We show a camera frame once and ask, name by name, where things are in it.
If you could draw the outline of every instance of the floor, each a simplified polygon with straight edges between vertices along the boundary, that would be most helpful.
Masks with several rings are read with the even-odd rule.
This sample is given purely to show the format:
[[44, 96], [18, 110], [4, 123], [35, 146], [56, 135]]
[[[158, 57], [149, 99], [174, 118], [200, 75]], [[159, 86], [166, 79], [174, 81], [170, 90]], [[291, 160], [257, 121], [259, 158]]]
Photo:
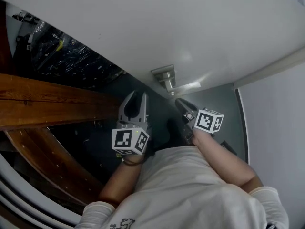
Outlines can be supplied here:
[[[174, 120], [178, 129], [183, 129], [181, 114], [174, 105], [174, 99], [167, 100], [129, 74], [122, 75], [99, 92], [109, 93], [121, 101], [132, 92], [146, 92], [149, 96], [149, 123], [152, 126], [152, 146], [156, 150], [169, 140], [167, 122]], [[183, 96], [199, 108], [208, 108], [224, 114], [222, 127], [215, 133], [215, 139], [224, 140], [237, 155], [245, 160], [245, 146], [239, 105], [231, 84]], [[112, 129], [116, 119], [61, 125], [50, 127], [67, 151], [101, 182], [107, 182], [121, 159], [111, 149]]]
[[[164, 99], [128, 74], [123, 75], [119, 80], [100, 91], [110, 93], [123, 100], [133, 90], [139, 90], [140, 92], [145, 91], [149, 96], [149, 122], [152, 125], [154, 147], [158, 147], [168, 141], [169, 133], [166, 128], [168, 119], [174, 119], [179, 129], [182, 130], [182, 117], [174, 105], [174, 99]], [[215, 133], [215, 139], [219, 143], [225, 140], [234, 149], [237, 155], [245, 160], [242, 120], [232, 84], [187, 94], [182, 98], [197, 105], [199, 108], [206, 107], [224, 114], [221, 130], [218, 133]]]

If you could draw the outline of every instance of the person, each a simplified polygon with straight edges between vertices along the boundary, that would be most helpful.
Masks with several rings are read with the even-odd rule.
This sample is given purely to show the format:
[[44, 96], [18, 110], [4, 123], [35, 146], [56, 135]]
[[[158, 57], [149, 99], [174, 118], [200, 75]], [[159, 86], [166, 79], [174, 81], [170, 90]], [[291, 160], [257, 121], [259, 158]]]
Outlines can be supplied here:
[[287, 229], [277, 190], [209, 133], [195, 146], [127, 156], [76, 226], [95, 229]]

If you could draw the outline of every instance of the lever door handle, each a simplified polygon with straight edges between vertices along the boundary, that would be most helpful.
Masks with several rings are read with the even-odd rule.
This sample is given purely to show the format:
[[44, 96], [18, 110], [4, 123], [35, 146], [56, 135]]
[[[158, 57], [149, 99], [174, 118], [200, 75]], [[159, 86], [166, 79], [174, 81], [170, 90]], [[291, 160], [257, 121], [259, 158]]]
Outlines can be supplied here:
[[194, 88], [201, 87], [199, 82], [194, 82], [182, 86], [176, 86], [175, 70], [173, 64], [152, 70], [154, 77], [159, 81], [170, 96], [175, 93], [185, 92]]

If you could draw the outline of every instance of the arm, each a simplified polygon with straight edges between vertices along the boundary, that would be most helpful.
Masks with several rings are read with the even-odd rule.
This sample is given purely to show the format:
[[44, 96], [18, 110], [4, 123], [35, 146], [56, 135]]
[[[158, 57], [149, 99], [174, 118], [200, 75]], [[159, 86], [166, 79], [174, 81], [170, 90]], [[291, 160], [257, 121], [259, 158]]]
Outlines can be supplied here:
[[193, 133], [193, 143], [222, 180], [240, 187], [247, 193], [263, 186], [249, 165], [219, 145], [209, 133], [199, 129], [194, 129]]
[[[139, 163], [143, 158], [143, 155], [134, 155], [128, 156], [125, 160]], [[118, 205], [132, 193], [141, 168], [142, 164], [128, 166], [121, 163], [100, 192], [98, 200], [107, 202], [117, 208]]]

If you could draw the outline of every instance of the wall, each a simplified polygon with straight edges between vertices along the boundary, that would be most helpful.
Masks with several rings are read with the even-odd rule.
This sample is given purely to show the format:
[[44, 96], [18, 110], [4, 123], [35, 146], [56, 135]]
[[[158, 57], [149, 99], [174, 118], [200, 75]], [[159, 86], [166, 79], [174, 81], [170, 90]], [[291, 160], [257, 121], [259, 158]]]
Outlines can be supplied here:
[[295, 0], [4, 1], [166, 98], [153, 69], [174, 64], [177, 86], [199, 82], [200, 91], [234, 82], [305, 45], [305, 9]]
[[18, 36], [18, 32], [20, 30], [21, 24], [22, 24], [21, 21], [18, 21], [10, 16], [6, 16], [6, 28], [8, 32], [8, 40], [12, 55], [14, 55], [17, 47], [16, 37]]
[[8, 220], [0, 215], [0, 228], [18, 229], [15, 225], [11, 224]]
[[292, 54], [258, 70], [244, 78], [234, 82], [234, 88], [239, 88], [252, 82], [256, 82], [268, 76], [288, 70], [289, 68], [298, 66], [305, 61], [305, 47], [293, 52]]
[[250, 165], [278, 189], [290, 228], [305, 222], [305, 63], [241, 88]]

